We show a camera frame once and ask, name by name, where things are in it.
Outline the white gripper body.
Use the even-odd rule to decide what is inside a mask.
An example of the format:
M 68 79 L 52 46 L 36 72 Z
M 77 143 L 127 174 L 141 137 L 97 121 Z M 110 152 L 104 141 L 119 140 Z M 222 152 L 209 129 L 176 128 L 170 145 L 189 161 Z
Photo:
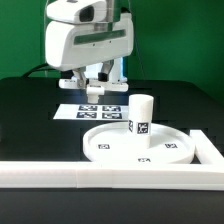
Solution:
M 57 70 L 73 70 L 129 56 L 133 42 L 130 13 L 123 13 L 111 31 L 96 31 L 94 24 L 71 25 L 52 21 L 46 30 L 45 57 Z

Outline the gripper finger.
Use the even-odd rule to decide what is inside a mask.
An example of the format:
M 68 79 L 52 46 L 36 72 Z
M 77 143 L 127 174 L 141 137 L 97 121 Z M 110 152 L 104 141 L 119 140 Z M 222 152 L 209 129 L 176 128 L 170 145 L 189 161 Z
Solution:
M 114 65 L 113 60 L 105 61 L 102 64 L 101 71 L 98 73 L 98 80 L 99 81 L 107 82 L 109 80 L 109 74 L 110 74 L 110 72 L 113 68 L 113 65 Z
M 73 70 L 73 80 L 76 82 L 79 89 L 86 88 L 87 79 L 85 76 L 85 71 L 85 68 L 77 68 Z

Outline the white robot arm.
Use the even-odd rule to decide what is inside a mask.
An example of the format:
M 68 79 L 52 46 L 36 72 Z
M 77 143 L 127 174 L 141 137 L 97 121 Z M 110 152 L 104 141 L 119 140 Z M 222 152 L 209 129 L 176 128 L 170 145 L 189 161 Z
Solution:
M 46 8 L 46 62 L 72 71 L 75 88 L 125 91 L 122 59 L 134 43 L 132 15 L 120 0 L 55 0 Z

